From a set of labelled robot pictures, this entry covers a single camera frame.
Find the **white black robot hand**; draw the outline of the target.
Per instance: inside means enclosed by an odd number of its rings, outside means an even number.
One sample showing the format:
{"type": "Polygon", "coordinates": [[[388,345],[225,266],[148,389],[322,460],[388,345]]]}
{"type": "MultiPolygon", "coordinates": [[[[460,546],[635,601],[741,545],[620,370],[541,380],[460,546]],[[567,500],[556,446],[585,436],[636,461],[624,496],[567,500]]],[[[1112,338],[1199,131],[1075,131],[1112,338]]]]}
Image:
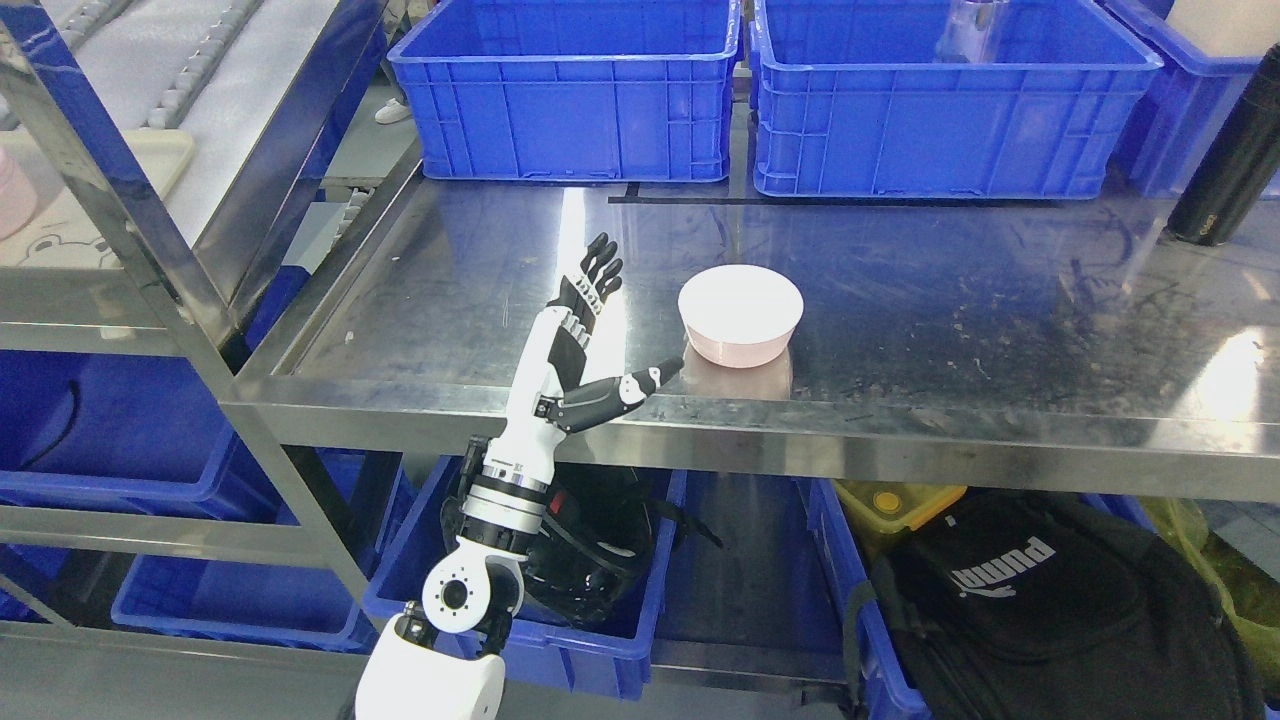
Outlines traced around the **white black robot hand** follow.
{"type": "Polygon", "coordinates": [[[502,471],[547,474],[557,447],[645,404],[684,369],[671,357],[641,370],[584,380],[588,350],[608,297],[622,286],[620,246],[598,234],[559,291],[535,316],[506,405],[506,427],[486,462],[502,471]]]}

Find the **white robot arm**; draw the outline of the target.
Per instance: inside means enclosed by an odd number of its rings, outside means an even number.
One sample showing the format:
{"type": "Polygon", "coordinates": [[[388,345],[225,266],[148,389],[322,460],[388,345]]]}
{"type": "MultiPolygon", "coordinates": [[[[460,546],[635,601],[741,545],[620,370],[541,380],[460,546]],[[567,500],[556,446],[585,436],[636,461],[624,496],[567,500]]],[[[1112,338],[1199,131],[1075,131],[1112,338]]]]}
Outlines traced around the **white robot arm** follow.
{"type": "Polygon", "coordinates": [[[381,630],[355,692],[356,719],[494,719],[524,602],[525,550],[554,475],[553,439],[474,446],[457,546],[381,630]]]}

